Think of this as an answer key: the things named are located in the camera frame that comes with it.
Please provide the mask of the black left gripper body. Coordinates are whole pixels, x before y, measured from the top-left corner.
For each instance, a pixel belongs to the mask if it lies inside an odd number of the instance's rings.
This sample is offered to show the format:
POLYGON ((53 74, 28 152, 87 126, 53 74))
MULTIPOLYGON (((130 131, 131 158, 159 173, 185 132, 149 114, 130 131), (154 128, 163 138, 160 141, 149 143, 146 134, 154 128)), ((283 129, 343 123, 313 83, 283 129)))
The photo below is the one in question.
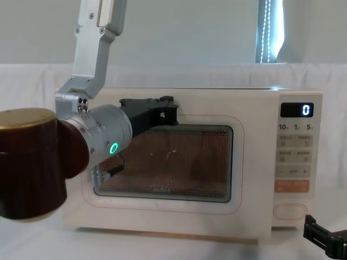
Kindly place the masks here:
POLYGON ((120 99, 119 102, 130 120, 133 136, 162 125, 163 103, 159 99, 120 99))

